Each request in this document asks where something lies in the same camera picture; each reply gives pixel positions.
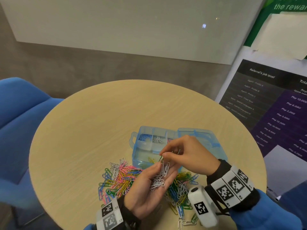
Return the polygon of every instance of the chair leg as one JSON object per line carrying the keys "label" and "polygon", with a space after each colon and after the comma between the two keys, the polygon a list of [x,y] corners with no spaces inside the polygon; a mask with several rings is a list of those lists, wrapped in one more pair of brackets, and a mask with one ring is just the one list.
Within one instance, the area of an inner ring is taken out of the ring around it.
{"label": "chair leg", "polygon": [[13,216],[13,220],[14,220],[14,224],[16,228],[24,228],[45,214],[45,213],[41,213],[40,215],[36,216],[34,219],[30,220],[29,222],[20,225],[18,223],[18,216],[17,216],[16,208],[11,206],[11,211],[12,211],[12,216]]}

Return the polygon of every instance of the round wooden table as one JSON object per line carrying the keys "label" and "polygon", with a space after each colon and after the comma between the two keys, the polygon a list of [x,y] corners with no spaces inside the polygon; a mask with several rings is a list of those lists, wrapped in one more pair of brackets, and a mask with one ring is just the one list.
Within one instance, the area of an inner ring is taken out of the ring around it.
{"label": "round wooden table", "polygon": [[[248,130],[230,112],[192,90],[158,81],[122,80],[86,88],[58,104],[37,129],[29,155],[31,181],[46,212],[63,229],[95,223],[98,183],[109,162],[131,164],[131,132],[140,126],[212,130],[228,161],[266,191],[261,152]],[[198,182],[206,185],[206,176]],[[163,208],[144,220],[145,229],[177,229],[176,216]],[[186,219],[192,211],[185,212]],[[190,229],[204,229],[199,225]],[[228,216],[217,229],[235,229]]]}

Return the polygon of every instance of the blue jacket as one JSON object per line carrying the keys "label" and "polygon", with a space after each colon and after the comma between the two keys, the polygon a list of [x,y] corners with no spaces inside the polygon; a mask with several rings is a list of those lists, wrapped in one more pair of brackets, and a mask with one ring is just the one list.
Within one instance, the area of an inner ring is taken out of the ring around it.
{"label": "blue jacket", "polygon": [[[261,190],[258,192],[260,200],[251,210],[229,211],[238,230],[302,230],[302,222],[298,217],[282,209]],[[91,230],[92,226],[89,224],[84,230]]]}

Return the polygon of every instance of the person's left hand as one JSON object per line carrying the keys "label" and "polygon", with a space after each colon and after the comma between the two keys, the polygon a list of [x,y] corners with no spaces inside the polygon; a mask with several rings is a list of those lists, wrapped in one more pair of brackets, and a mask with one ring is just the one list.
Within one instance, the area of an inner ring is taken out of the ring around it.
{"label": "person's left hand", "polygon": [[180,165],[171,163],[169,172],[165,177],[162,177],[164,180],[164,186],[156,187],[154,191],[151,191],[151,179],[159,174],[161,167],[162,164],[157,162],[143,170],[135,179],[133,185],[125,196],[125,207],[139,219],[145,218],[156,208],[165,191],[176,178]]}

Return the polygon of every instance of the plastic organizer box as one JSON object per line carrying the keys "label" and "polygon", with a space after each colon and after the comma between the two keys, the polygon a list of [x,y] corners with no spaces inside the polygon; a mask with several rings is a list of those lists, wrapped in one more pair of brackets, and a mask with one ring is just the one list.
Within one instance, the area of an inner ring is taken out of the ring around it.
{"label": "plastic organizer box", "polygon": [[209,150],[217,159],[227,160],[227,156],[210,130],[179,128],[177,131],[164,129],[159,127],[141,126],[138,133],[131,133],[129,139],[132,152],[132,165],[145,169],[152,165],[149,158],[159,161],[159,152],[171,140],[182,137],[184,135],[193,135],[198,141]]}

